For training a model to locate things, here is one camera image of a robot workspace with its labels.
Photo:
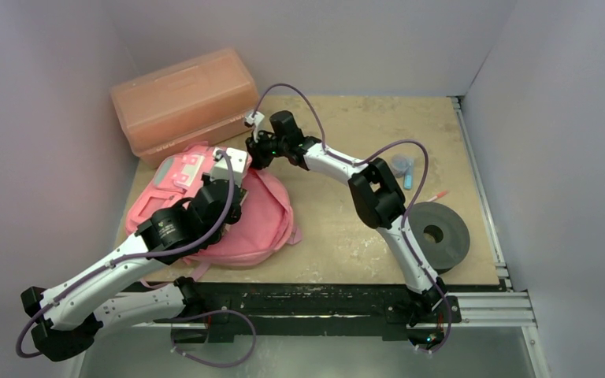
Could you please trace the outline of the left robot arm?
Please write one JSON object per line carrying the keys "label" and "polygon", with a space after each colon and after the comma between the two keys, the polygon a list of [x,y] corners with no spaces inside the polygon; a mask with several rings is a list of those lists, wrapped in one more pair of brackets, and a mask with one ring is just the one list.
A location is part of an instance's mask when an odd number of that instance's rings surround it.
{"label": "left robot arm", "polygon": [[59,362],[82,354],[98,339],[133,325],[204,320],[209,310],[192,278],[149,291],[121,293],[144,276],[217,244],[241,216],[244,191],[234,179],[210,180],[191,198],[157,210],[115,250],[55,287],[20,295],[28,323],[17,336],[20,358]]}

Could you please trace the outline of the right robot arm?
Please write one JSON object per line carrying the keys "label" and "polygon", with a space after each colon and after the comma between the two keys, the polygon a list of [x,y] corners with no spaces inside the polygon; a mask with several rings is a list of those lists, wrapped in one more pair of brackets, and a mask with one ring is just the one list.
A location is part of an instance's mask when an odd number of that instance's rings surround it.
{"label": "right robot arm", "polygon": [[342,154],[323,139],[305,135],[287,110],[270,118],[271,131],[262,128],[264,115],[248,112],[243,122],[251,129],[247,152],[253,169],[267,168],[274,158],[317,172],[346,185],[360,221],[386,242],[403,274],[410,296],[406,313],[410,325],[437,315],[446,300],[444,283],[427,261],[409,221],[410,208],[388,163],[372,156],[363,161]]}

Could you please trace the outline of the pink student backpack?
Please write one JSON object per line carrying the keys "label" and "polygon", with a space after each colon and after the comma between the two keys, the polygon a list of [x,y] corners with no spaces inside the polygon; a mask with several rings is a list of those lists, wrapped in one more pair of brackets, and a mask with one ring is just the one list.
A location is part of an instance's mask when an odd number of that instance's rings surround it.
{"label": "pink student backpack", "polygon": [[[202,174],[210,172],[214,165],[216,149],[205,142],[193,143],[166,158],[125,213],[125,233],[135,232],[154,211],[194,196],[202,186]],[[219,243],[183,259],[188,264],[199,263],[188,273],[192,279],[198,280],[211,265],[257,265],[286,243],[301,240],[288,192],[275,176],[265,170],[248,169],[243,174],[242,189],[247,196],[240,220],[228,228]]]}

